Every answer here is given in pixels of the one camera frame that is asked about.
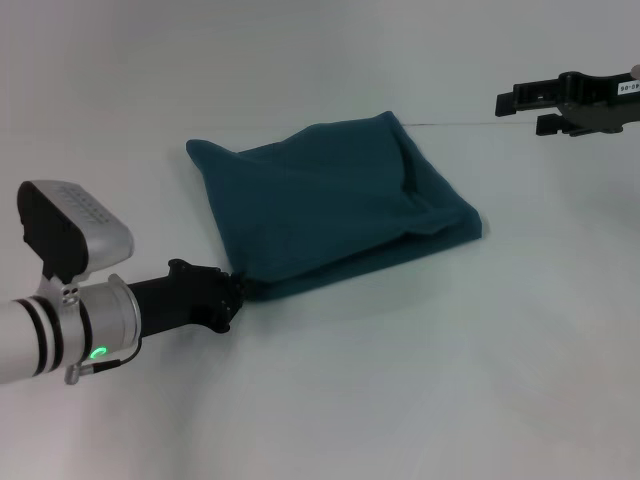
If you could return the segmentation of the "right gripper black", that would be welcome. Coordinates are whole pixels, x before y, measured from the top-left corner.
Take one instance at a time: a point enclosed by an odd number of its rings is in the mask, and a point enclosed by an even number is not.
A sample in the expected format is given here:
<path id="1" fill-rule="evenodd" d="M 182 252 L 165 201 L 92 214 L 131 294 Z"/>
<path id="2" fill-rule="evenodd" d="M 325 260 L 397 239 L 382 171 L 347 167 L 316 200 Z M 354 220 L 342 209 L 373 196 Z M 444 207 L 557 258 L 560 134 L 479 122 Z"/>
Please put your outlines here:
<path id="1" fill-rule="evenodd" d="M 537 118 L 537 136 L 615 134 L 639 121 L 639 80 L 631 74 L 597 77 L 566 72 L 558 80 L 515 84 L 497 96 L 495 116 L 558 108 L 561 115 Z"/>

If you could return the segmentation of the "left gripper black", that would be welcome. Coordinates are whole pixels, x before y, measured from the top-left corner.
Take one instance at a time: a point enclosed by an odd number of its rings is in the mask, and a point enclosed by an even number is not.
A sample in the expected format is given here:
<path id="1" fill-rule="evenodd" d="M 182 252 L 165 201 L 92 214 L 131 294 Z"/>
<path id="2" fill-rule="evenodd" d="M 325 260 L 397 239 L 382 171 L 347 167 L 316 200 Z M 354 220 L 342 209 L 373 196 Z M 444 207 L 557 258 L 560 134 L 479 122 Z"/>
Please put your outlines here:
<path id="1" fill-rule="evenodd" d="M 141 334 L 151 336 L 191 324 L 218 334 L 228 332 L 246 299 L 245 275 L 181 259 L 170 260 L 168 266 L 167 276 L 129 286 L 140 310 Z"/>

